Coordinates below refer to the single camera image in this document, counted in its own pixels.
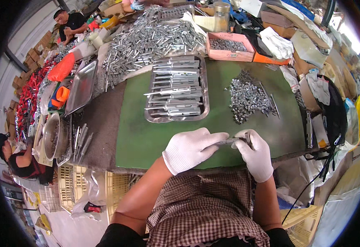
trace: metal bowl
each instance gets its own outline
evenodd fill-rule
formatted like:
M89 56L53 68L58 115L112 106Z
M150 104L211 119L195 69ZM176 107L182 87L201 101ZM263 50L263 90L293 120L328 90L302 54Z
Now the metal bowl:
M54 112L48 119L43 136L44 151L49 161L62 156L68 144L67 124Z

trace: black t-shirt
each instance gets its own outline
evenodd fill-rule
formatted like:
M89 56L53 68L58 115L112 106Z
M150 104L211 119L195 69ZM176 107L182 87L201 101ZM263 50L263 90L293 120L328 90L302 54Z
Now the black t-shirt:
M33 166L32 162L27 167L18 167L16 158L17 156L24 155L24 153L25 152L12 154L9 158L9 166L11 170L14 172L15 175L19 177L29 177L35 171L35 167Z
M61 42L64 42L66 40L66 35L64 33L65 27L70 27L71 30L76 30L80 28L87 20L81 13L74 13L69 14L69 19L67 20L67 23L64 25L61 25L59 27L59 36L61 37ZM76 37L72 38L70 41L74 41L77 39Z
M291 242L286 231L282 228L275 228L266 231L269 236L269 243L271 247L295 247ZM143 237L137 234L134 230L128 226L114 223L110 224L101 241L96 247L111 247L111 246L132 246L141 247L146 246L147 241L143 240ZM254 247L255 244L252 241L246 243L240 240L238 236L232 238L222 238L216 241L212 241L212 247L218 246L231 246L231 247Z

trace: blue glove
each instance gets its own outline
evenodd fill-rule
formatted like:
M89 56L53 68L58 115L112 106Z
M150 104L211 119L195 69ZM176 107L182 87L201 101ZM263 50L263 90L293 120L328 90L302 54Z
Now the blue glove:
M139 3L139 1L134 1L131 4L131 9L133 10L143 10L144 9L144 5L142 3Z
M222 2L229 3L229 5L231 6L231 10L229 11L229 13L232 15L233 18L241 22L247 22L249 20L246 16L246 13L244 12L236 13L235 11L233 11L232 5L229 0L222 0Z

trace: white glove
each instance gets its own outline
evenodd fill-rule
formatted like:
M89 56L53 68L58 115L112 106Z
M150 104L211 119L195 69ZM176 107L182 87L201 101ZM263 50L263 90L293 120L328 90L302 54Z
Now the white glove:
M133 10L142 10L142 9L144 9L144 5L142 3L139 3L139 1L134 1L131 4L131 9L133 9Z
M216 142L227 140L228 133L210 134L207 128L182 132L174 135L169 141L163 160L173 175L187 171L207 160L218 150Z
M246 162L247 169L254 177L257 183L263 183L273 174L273 167L271 163L271 153L269 146L255 130L239 131L235 137L246 137L246 133L250 134L250 141L253 149L242 141L236 141L232 144L232 148L237 148L242 154L243 160Z

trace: green work mat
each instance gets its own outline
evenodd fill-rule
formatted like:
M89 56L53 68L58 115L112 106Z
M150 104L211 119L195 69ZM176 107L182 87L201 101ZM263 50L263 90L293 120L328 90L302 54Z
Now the green work mat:
M269 144L271 157L305 150L304 130L301 113L295 96L280 70L273 71L265 64L255 62L210 61L206 60L210 112L199 121L172 121L152 123L144 118L144 106L150 84L151 72L128 79L121 108L120 124L116 145L116 166L124 168L148 169L162 155L173 135L206 127L211 133L228 132L232 137L238 131L254 129ZM232 78L241 68L261 81L268 94L273 94L278 116L267 117L260 111L252 114L244 124L233 120L228 107L230 92L225 91ZM237 149L222 146L197 169L220 166L234 166L244 163Z

